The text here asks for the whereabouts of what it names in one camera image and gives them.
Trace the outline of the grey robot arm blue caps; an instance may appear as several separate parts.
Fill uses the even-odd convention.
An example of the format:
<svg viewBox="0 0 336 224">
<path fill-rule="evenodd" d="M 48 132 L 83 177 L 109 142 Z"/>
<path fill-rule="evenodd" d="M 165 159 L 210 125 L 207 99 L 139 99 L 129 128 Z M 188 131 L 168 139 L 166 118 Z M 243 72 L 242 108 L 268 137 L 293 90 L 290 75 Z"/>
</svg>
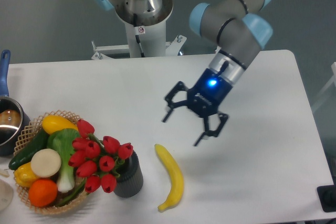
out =
<svg viewBox="0 0 336 224">
<path fill-rule="evenodd" d="M 172 0 L 94 0 L 104 10 L 115 10 L 127 33 L 132 58 L 167 55 L 166 20 Z M 178 82 L 165 96 L 168 113 L 185 106 L 204 121 L 200 139 L 217 137 L 228 120 L 219 106 L 271 38 L 273 29 L 258 16 L 271 0 L 223 0 L 200 3 L 189 17 L 190 29 L 219 47 L 193 87 Z"/>
</svg>

